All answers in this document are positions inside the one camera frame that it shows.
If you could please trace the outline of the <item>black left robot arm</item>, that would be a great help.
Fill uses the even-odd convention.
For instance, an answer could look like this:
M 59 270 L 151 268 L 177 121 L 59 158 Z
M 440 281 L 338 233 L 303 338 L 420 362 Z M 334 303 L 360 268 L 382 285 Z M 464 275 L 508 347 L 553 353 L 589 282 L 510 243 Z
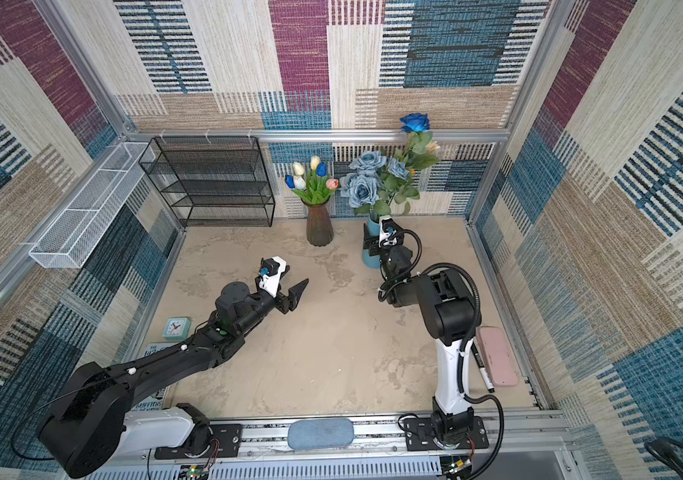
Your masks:
M 49 403 L 37 439 L 72 478 L 103 466 L 127 438 L 127 412 L 150 394 L 198 372 L 215 368 L 244 345 L 245 338 L 273 310 L 295 310 L 309 281 L 285 294 L 254 293 L 231 282 L 216 300 L 209 320 L 189 338 L 149 356 L 102 367 L 95 362 L 75 370 Z

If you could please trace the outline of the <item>red ribbed glass vase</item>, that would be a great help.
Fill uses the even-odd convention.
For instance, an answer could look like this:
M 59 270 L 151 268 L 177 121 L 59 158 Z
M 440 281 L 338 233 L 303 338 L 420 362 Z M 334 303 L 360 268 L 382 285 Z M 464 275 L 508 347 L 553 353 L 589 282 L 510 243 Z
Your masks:
M 317 247 L 327 246 L 333 240 L 333 227 L 327 210 L 327 202 L 307 205 L 306 239 Z

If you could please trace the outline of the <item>blue hydrangea flower bunch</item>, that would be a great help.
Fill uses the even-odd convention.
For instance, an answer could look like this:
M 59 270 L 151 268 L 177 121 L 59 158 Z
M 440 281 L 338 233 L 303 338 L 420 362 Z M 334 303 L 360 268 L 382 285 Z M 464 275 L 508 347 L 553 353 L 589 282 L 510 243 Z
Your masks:
M 367 151 L 355 158 L 340 189 L 355 214 L 367 214 L 375 221 L 391 215 L 393 205 L 400 205 L 407 214 L 409 201 L 419 200 L 415 170 L 407 168 L 405 160 L 380 151 Z

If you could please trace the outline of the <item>yellow tulip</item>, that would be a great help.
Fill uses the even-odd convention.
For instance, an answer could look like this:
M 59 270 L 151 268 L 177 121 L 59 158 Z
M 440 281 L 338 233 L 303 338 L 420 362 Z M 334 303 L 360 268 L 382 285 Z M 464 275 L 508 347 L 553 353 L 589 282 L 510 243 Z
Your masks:
M 317 175 L 317 169 L 321 166 L 322 162 L 318 156 L 312 156 L 310 160 L 310 172 L 308 174 L 308 188 L 315 192 L 319 186 L 319 177 Z

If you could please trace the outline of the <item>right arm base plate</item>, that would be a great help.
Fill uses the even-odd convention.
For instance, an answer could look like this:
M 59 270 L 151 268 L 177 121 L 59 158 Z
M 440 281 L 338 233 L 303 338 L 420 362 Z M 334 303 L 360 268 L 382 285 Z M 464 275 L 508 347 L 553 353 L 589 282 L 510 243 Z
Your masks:
M 431 418 L 403 416 L 397 420 L 405 434 L 407 451 L 489 449 L 491 442 L 483 418 L 473 417 L 473 426 L 446 430 Z

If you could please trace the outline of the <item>orange and beige flower sprig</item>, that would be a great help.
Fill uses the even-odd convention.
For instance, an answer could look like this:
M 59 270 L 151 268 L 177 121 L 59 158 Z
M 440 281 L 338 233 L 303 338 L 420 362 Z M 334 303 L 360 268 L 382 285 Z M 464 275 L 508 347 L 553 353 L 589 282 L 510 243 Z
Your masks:
M 437 156 L 437 153 L 439 153 L 439 149 L 441 149 L 441 146 L 433 140 L 427 144 L 427 154 L 432 155 L 432 156 Z

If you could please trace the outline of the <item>light blue tulip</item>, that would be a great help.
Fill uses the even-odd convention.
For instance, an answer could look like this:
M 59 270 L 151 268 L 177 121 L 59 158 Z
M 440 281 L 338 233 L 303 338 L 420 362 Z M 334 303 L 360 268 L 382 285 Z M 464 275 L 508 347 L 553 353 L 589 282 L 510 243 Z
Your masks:
M 312 205 L 312 193 L 308 189 L 306 181 L 302 176 L 287 175 L 284 178 L 285 184 L 304 204 Z

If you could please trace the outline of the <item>pink tulip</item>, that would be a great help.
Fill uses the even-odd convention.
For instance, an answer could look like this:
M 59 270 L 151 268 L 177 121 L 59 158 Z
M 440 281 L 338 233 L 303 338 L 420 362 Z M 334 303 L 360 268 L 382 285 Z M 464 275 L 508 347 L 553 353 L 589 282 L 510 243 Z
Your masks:
M 339 188 L 339 181 L 335 178 L 328 178 L 320 190 L 320 203 L 327 202 L 327 200 L 329 200 L 330 196 L 335 192 L 335 190 L 337 190 L 337 188 Z

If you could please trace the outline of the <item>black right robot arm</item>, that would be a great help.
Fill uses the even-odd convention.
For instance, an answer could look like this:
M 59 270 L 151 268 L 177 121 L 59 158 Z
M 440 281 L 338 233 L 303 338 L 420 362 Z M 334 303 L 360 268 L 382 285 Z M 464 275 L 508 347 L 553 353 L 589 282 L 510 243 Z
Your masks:
M 363 227 L 363 256 L 379 262 L 383 284 L 377 299 L 395 308 L 417 306 L 437 346 L 439 380 L 427 419 L 405 414 L 397 420 L 410 450 L 489 445 L 475 406 L 495 400 L 495 384 L 477 348 L 481 298 L 473 278 L 449 263 L 415 271 L 423 246 L 415 232 L 395 225 Z

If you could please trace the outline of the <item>cream tulip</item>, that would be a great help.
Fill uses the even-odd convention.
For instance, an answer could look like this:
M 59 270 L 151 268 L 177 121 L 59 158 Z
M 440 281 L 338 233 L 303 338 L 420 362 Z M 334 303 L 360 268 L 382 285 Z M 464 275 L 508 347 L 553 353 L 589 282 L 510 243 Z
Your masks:
M 299 163 L 299 162 L 293 162 L 291 165 L 292 168 L 292 190 L 296 195 L 298 195 L 302 200 L 307 201 L 308 196 L 307 196 L 307 185 L 306 185 L 306 179 L 305 179 L 305 168 L 304 166 Z

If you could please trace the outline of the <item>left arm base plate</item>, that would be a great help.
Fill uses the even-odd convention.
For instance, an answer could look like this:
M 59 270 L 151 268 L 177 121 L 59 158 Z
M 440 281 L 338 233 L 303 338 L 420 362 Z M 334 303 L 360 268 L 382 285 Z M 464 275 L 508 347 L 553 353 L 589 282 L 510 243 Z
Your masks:
M 195 426 L 181 446 L 161 447 L 153 453 L 155 460 L 187 460 L 235 458 L 239 452 L 241 424 L 207 424 Z

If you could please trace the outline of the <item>teal cylindrical vase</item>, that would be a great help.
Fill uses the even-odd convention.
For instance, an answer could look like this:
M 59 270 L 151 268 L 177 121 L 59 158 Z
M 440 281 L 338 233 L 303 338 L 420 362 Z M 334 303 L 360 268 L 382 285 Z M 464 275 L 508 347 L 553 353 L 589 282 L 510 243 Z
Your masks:
M 381 226 L 373 218 L 367 219 L 367 224 L 363 227 L 363 264 L 371 269 L 379 269 L 381 258 L 379 258 L 379 232 Z

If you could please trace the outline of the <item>dark blue rose stem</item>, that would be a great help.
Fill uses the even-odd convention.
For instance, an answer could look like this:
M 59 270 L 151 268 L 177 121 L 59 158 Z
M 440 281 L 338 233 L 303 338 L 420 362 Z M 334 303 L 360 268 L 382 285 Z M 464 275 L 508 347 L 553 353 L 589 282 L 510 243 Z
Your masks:
M 415 172 L 439 162 L 439 156 L 427 154 L 427 144 L 433 141 L 427 114 L 411 113 L 401 118 L 401 131 L 407 134 L 407 145 L 395 152 L 395 161 L 389 165 L 389 173 L 401 180 L 409 180 Z

